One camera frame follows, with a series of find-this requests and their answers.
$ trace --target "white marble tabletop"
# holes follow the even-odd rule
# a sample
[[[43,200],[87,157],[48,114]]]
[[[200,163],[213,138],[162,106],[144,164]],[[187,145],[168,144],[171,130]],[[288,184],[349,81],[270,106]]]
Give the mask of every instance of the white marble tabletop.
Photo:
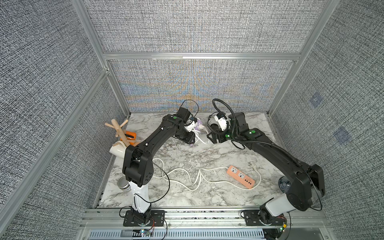
[[[142,141],[160,125],[162,117],[166,114],[132,114],[127,130],[136,132],[138,141]],[[209,114],[202,113],[196,117],[200,118],[203,124],[206,124],[208,116]],[[246,113],[245,117],[249,128],[256,127],[262,130],[275,142],[275,137],[264,113]],[[208,142],[206,133],[201,133],[199,136],[203,141]],[[262,180],[257,188],[250,191],[238,189],[228,183],[212,184],[202,179],[200,187],[196,191],[191,192],[183,186],[171,182],[168,194],[162,200],[153,203],[153,207],[259,206],[268,199],[281,194],[277,182],[283,174],[261,155],[249,149],[237,149],[230,141],[218,144],[210,142],[208,145],[199,141],[190,146],[178,139],[170,138],[154,157],[158,157],[165,162],[164,170],[166,172],[181,167],[189,171],[193,180],[196,178],[199,168],[209,169],[220,166],[229,167],[230,165],[234,165],[258,183],[260,178],[253,170],[253,166],[255,166],[261,174]],[[154,162],[162,166],[159,160],[154,160]],[[123,192],[117,187],[117,180],[124,176],[122,164],[122,161],[116,160],[114,162],[98,208],[118,208],[132,205],[131,192]],[[154,168],[154,175],[161,176],[161,171],[156,166]],[[203,172],[203,175],[210,181],[226,180],[239,187],[244,187],[229,176],[226,173],[226,169]],[[170,179],[182,182],[191,189],[197,187],[197,184],[191,185],[187,174],[183,171],[175,171],[169,177]],[[151,201],[162,197],[168,189],[167,179],[152,178],[148,184],[149,199]]]

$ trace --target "power strip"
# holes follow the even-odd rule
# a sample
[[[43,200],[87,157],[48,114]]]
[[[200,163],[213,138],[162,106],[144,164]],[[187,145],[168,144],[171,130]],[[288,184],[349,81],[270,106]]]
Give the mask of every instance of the power strip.
[[[255,184],[255,180],[245,175],[243,172],[235,168],[233,165],[229,166],[227,173],[229,176],[238,180],[239,183],[243,184],[248,189],[252,188]]]

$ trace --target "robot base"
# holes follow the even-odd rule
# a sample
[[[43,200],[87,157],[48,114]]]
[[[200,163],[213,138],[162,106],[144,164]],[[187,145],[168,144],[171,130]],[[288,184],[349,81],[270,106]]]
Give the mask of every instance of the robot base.
[[[247,226],[282,226],[285,222],[285,219],[277,217],[271,224],[264,224],[261,222],[258,212],[259,210],[244,210],[242,212]]]
[[[149,222],[147,222],[147,223],[144,223],[143,220],[137,218],[134,215],[134,211],[135,210],[131,207],[131,209],[125,213],[124,222],[122,224],[124,227],[137,227],[137,226],[141,226],[141,227],[149,226],[150,227],[153,224],[152,219],[155,222],[155,227],[162,227],[164,225],[165,211],[152,210],[151,216],[149,218]]]

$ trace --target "textured wall panel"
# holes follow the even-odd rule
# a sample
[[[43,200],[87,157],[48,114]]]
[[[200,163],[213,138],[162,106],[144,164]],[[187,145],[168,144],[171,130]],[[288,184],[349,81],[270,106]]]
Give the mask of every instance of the textured wall panel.
[[[130,110],[175,111],[185,99],[212,111],[220,98],[238,111],[267,111],[289,60],[114,60]]]
[[[299,52],[326,0],[84,0],[105,51]]]
[[[105,80],[1,240],[74,239],[111,158],[112,118],[125,117]]]
[[[0,5],[1,207],[101,67],[70,0]]]
[[[288,150],[325,172],[339,240],[382,239],[384,2],[342,0],[273,120]]]

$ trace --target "vent grille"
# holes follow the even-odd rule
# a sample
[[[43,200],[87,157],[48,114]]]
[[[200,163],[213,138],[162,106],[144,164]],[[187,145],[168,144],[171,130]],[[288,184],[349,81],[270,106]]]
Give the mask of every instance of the vent grille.
[[[151,239],[162,239],[166,233],[165,229],[155,229]],[[264,238],[262,229],[169,229],[166,239],[261,239]],[[132,230],[122,229],[100,229],[92,230],[92,239],[149,239],[141,237]]]

